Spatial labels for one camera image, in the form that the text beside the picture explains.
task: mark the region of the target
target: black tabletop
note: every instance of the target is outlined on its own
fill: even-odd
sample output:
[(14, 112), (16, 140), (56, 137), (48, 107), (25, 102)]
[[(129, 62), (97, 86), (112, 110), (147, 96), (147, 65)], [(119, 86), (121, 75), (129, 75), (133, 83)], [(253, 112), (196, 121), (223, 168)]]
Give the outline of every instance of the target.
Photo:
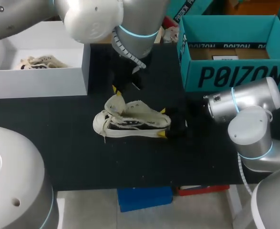
[[(227, 125), (189, 120), (189, 134), (176, 140), (96, 134), (94, 116), (113, 95), (110, 45), (93, 45), (88, 96), (0, 100), (0, 126), (29, 138), (40, 151), (56, 190), (118, 187), (241, 184), (237, 153)], [(184, 107), (176, 47), (153, 48), (144, 89), (130, 86), (126, 102), (142, 100), (155, 110)], [(196, 98), (202, 93), (187, 94)], [(271, 125), (280, 139), (280, 110)], [(245, 169), (250, 183), (268, 174)]]

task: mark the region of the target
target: canvas sneaker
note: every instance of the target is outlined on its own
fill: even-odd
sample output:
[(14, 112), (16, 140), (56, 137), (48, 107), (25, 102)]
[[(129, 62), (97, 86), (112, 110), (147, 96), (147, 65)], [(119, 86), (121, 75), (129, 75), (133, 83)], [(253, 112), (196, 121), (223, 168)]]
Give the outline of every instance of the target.
[(93, 129), (103, 137), (160, 137), (170, 127), (169, 116), (151, 109), (142, 101), (125, 103), (121, 95), (112, 96), (93, 121)]
[(54, 56), (42, 56), (39, 58), (34, 58), (29, 56), (27, 59), (22, 59), (20, 64), (18, 64), (14, 69), (45, 69), (45, 68), (67, 68), (68, 65), (57, 60)]

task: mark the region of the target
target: shoe box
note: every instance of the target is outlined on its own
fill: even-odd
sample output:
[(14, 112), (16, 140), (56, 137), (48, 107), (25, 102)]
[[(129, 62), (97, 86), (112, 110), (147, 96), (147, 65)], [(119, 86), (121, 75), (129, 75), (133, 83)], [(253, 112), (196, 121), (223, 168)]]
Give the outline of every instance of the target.
[(166, 15), (179, 23), (183, 15), (202, 15), (213, 0), (171, 0)]
[[(21, 59), (53, 55), (69, 68), (14, 70)], [(90, 45), (69, 37), (61, 21), (41, 22), (0, 41), (0, 99), (87, 95)]]
[(183, 16), (177, 53), (185, 91), (222, 91), (272, 77), (280, 89), (277, 16)]
[(277, 15), (280, 0), (226, 0), (226, 15)]

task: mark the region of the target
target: floor tile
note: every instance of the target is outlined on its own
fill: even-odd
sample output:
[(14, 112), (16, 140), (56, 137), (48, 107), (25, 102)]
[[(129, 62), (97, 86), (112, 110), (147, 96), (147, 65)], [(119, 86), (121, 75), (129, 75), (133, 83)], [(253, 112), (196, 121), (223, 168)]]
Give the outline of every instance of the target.
[(121, 213), (118, 229), (232, 229), (224, 192), (175, 197), (172, 204)]
[(65, 199), (62, 229), (116, 229), (116, 189), (59, 192)]

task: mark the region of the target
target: white sticker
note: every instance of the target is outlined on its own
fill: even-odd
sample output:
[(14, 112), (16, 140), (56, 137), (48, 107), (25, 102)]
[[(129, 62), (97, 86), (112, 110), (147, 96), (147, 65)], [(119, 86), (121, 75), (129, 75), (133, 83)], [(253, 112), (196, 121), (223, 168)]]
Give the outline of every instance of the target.
[(238, 60), (238, 56), (213, 56), (213, 60)]

